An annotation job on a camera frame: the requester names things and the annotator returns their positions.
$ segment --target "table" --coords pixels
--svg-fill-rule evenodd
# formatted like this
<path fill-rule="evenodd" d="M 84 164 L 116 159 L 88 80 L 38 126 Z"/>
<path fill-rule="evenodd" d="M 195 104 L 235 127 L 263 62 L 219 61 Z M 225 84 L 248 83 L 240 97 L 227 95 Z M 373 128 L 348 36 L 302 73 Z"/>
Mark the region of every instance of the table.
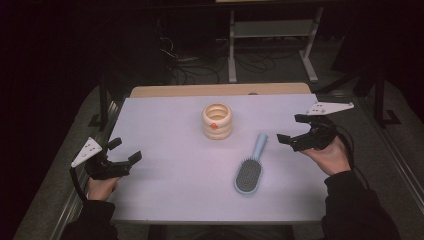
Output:
<path fill-rule="evenodd" d="M 252 92 L 259 95 L 246 95 Z M 275 136 L 307 132 L 309 125 L 295 123 L 294 114 L 305 113 L 315 100 L 304 83 L 135 88 L 111 136 L 121 137 L 123 144 L 108 155 L 120 161 L 141 150 L 143 159 L 110 198 L 116 205 L 113 220 L 159 225 L 320 221 L 326 175 Z M 229 104 L 235 116 L 233 133 L 224 140 L 210 140 L 196 126 L 201 124 L 201 107 L 213 101 Z M 264 103 L 267 107 L 256 106 Z M 177 105 L 185 108 L 174 108 Z M 275 107 L 279 105 L 287 114 L 281 114 Z M 252 109 L 246 112 L 241 106 Z M 252 112 L 260 117 L 248 117 Z M 276 116 L 282 117 L 281 124 L 267 120 Z M 259 132 L 268 134 L 261 155 L 263 174 L 257 192 L 241 195 L 233 181 L 242 160 L 252 154 Z"/>

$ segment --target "brush bristles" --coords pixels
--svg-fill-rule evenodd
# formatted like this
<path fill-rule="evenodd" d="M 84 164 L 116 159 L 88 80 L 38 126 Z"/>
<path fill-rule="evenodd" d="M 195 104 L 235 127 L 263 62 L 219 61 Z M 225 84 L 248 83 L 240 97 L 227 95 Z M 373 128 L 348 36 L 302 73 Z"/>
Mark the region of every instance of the brush bristles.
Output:
<path fill-rule="evenodd" d="M 242 193 L 250 193 L 256 189 L 262 166 L 254 159 L 246 159 L 240 166 L 236 178 L 236 188 Z"/>

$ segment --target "dark background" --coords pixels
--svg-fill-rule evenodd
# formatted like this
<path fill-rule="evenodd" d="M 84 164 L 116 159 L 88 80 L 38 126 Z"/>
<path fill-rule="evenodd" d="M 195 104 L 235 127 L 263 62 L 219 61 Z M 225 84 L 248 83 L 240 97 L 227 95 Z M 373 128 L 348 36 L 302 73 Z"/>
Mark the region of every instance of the dark background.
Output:
<path fill-rule="evenodd" d="M 132 6 L 131 1 L 120 3 Z M 160 1 L 137 1 L 143 3 Z M 166 85 L 172 75 L 166 68 L 169 58 L 159 51 L 161 35 L 171 36 L 176 47 L 185 51 L 207 53 L 215 38 L 228 33 L 223 20 L 228 12 L 84 11 L 99 5 L 117 7 L 110 0 L 1 4 L 1 217 L 7 224 L 2 224 L 0 238 L 10 239 L 99 76 L 105 77 L 114 99 L 122 99 L 137 85 Z M 270 12 L 252 12 L 241 17 L 276 17 Z M 328 7 L 319 35 L 346 36 L 335 70 L 348 73 L 367 60 L 383 62 L 387 80 L 402 90 L 424 119 L 420 106 L 424 91 L 422 13 L 414 1 Z"/>

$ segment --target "hairbrush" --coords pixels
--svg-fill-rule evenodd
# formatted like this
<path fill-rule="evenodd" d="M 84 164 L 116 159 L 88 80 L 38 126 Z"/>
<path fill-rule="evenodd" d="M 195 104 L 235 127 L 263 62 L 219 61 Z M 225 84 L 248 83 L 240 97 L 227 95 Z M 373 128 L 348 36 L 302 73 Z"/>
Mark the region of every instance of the hairbrush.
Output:
<path fill-rule="evenodd" d="M 258 135 L 256 139 L 253 155 L 245 159 L 238 170 L 234 185 L 241 194 L 249 194 L 258 188 L 259 178 L 262 172 L 262 165 L 259 162 L 259 156 L 265 146 L 268 136 L 264 133 Z"/>

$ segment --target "stacked rings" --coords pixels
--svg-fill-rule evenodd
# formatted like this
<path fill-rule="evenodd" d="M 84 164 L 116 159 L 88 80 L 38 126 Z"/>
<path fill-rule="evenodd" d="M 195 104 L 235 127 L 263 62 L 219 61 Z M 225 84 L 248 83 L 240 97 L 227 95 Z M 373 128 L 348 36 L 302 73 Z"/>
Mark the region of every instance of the stacked rings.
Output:
<path fill-rule="evenodd" d="M 231 109 L 223 103 L 211 104 L 203 109 L 203 132 L 214 140 L 228 137 L 233 129 Z"/>

